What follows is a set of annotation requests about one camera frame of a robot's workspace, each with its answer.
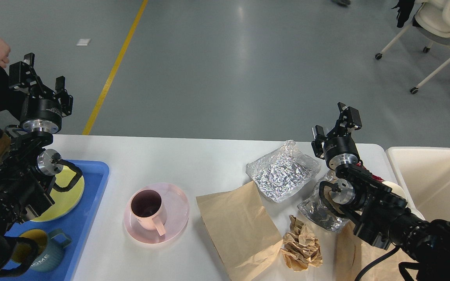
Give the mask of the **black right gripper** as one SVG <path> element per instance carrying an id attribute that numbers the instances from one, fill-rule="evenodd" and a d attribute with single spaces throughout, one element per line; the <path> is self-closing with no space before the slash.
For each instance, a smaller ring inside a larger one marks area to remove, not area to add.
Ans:
<path id="1" fill-rule="evenodd" d="M 327 138 L 322 126 L 312 129 L 314 140 L 311 147 L 317 158 L 323 159 L 330 170 L 336 170 L 342 164 L 357 164 L 360 161 L 357 145 L 350 137 L 354 130 L 362 128 L 360 113 L 354 107 L 338 103 L 339 118 L 334 127 L 334 138 Z"/>

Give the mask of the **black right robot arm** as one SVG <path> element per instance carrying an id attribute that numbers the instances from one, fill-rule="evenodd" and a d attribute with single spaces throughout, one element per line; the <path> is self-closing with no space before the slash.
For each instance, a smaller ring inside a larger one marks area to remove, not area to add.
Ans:
<path id="1" fill-rule="evenodd" d="M 323 180 L 318 195 L 333 215 L 355 224 L 353 233 L 361 240 L 380 249 L 395 246 L 364 267 L 355 279 L 359 281 L 401 249 L 414 260 L 398 264 L 405 281 L 412 280 L 409 270 L 417 270 L 418 281 L 450 281 L 450 222 L 420 219 L 405 198 L 364 167 L 351 137 L 354 130 L 361 129 L 359 111 L 344 103 L 338 103 L 338 107 L 339 118 L 329 133 L 321 126 L 314 127 L 314 154 L 325 160 L 338 178 L 336 183 Z"/>

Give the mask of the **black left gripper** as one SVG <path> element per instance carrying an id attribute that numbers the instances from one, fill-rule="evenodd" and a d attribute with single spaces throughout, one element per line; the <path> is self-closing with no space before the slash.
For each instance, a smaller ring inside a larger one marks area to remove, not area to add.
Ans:
<path id="1" fill-rule="evenodd" d="M 55 134 L 61 131 L 62 118 L 73 111 L 73 96 L 65 89 L 66 78 L 55 80 L 55 95 L 40 98 L 40 77 L 34 69 L 34 53 L 24 56 L 22 62 L 9 67 L 9 89 L 27 89 L 23 102 L 19 127 L 27 133 L 40 131 Z"/>

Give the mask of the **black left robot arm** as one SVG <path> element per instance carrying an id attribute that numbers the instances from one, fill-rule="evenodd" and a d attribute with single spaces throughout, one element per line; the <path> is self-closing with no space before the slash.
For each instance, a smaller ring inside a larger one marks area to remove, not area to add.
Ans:
<path id="1" fill-rule="evenodd" d="M 20 124 L 23 135 L 12 137 L 7 158 L 0 165 L 0 277 L 21 276 L 38 257 L 39 246 L 29 238 L 8 237 L 15 223 L 41 216 L 55 201 L 50 192 L 70 191 L 82 171 L 45 146 L 62 128 L 62 118 L 71 115 L 73 96 L 65 78 L 56 78 L 55 88 L 43 84 L 34 69 L 34 53 L 9 68 L 9 87 L 27 89 Z"/>

